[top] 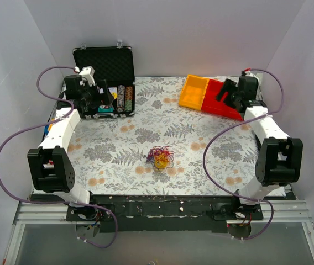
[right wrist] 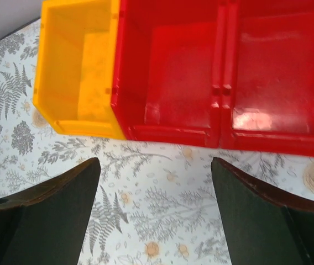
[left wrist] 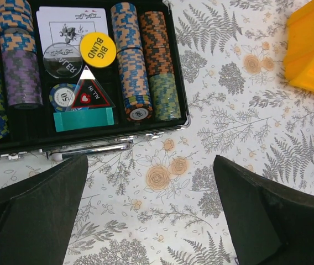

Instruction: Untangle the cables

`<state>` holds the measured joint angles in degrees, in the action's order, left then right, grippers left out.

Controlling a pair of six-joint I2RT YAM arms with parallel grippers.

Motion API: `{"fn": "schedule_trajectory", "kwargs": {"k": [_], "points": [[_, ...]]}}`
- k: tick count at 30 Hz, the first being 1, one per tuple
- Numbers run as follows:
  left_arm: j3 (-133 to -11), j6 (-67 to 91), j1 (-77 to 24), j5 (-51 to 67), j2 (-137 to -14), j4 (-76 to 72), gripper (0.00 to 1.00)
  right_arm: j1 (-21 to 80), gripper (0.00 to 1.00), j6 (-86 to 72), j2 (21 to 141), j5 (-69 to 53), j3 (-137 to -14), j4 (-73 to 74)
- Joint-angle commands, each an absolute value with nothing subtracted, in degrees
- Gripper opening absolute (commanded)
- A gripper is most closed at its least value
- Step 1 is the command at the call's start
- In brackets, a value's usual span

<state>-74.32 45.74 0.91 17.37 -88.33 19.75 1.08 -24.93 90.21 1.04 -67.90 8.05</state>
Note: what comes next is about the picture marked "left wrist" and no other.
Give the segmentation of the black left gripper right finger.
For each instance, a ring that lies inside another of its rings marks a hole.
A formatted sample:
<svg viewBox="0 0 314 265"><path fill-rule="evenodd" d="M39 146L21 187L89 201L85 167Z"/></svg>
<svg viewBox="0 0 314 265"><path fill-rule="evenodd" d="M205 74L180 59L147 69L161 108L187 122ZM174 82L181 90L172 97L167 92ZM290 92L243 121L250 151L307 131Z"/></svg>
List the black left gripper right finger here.
<svg viewBox="0 0 314 265"><path fill-rule="evenodd" d="M314 264L314 196L216 156L214 177L238 264Z"/></svg>

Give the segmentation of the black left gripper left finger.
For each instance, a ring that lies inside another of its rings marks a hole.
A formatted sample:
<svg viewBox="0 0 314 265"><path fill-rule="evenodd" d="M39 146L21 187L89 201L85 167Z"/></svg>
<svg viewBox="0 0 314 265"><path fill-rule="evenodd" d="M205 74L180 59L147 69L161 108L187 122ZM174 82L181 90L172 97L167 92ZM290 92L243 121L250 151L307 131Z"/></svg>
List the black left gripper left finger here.
<svg viewBox="0 0 314 265"><path fill-rule="evenodd" d="M77 155L0 189L0 264L63 264L87 171Z"/></svg>

